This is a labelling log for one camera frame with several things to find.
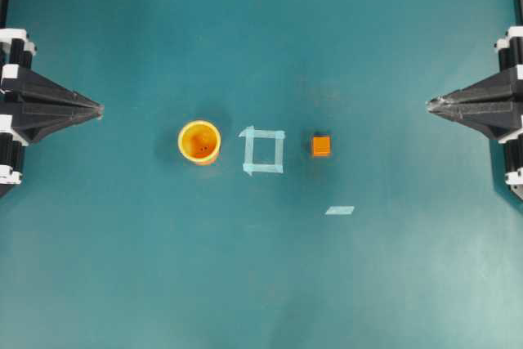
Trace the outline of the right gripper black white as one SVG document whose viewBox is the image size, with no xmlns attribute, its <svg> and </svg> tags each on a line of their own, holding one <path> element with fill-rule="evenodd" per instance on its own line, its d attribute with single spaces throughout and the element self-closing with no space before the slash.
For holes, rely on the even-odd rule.
<svg viewBox="0 0 523 349">
<path fill-rule="evenodd" d="M 429 113 L 460 123 L 503 147 L 504 181 L 522 199 L 522 27 L 495 43 L 500 72 L 427 102 Z M 462 105 L 513 102 L 514 105 Z"/>
</svg>

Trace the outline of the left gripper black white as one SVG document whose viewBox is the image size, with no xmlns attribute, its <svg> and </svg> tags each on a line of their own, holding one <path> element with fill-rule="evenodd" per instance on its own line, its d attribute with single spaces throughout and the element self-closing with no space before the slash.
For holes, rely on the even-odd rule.
<svg viewBox="0 0 523 349">
<path fill-rule="evenodd" d="M 103 105 L 26 69 L 35 53 L 24 29 L 1 29 L 1 197 L 21 184 L 29 144 L 104 112 Z M 21 104 L 21 96 L 58 105 Z"/>
</svg>

